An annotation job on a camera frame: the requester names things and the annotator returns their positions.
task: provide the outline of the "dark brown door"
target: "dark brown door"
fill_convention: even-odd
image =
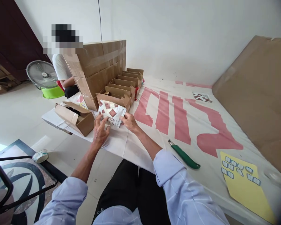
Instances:
[[[34,60],[51,63],[15,1],[0,0],[0,64],[22,81]]]

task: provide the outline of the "light blue shirt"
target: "light blue shirt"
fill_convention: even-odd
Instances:
[[[171,224],[229,225],[223,211],[171,153],[161,150],[153,161],[158,186],[163,187]],[[35,224],[75,224],[78,208],[87,195],[87,185],[68,177],[52,194]],[[102,211],[93,224],[142,224],[138,209],[131,212],[124,206]]]

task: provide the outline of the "green handle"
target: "green handle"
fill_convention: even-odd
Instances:
[[[193,169],[199,169],[201,167],[200,164],[194,162],[178,145],[171,146],[189,167]]]

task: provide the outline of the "shirt sleeve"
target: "shirt sleeve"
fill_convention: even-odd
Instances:
[[[40,224],[76,224],[76,215],[87,195],[88,186],[80,179],[68,177],[54,190],[52,200],[43,209]]]
[[[157,184],[165,191],[172,224],[229,225],[223,211],[171,152],[162,149],[153,164]]]
[[[53,67],[55,69],[58,80],[66,80],[69,78],[67,75],[67,69],[62,60],[63,57],[59,54],[54,55],[54,57],[52,58]]]

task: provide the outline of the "hand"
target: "hand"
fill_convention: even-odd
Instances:
[[[94,140],[92,145],[95,145],[97,148],[101,148],[101,146],[106,141],[107,137],[109,136],[110,126],[107,127],[105,130],[105,123],[108,120],[108,117],[105,117],[102,121],[102,114],[98,115],[95,119],[94,125]]]
[[[132,133],[135,133],[141,128],[137,125],[135,118],[132,114],[126,112],[125,115],[122,117],[120,116],[120,120],[123,121],[124,125],[130,130]]]

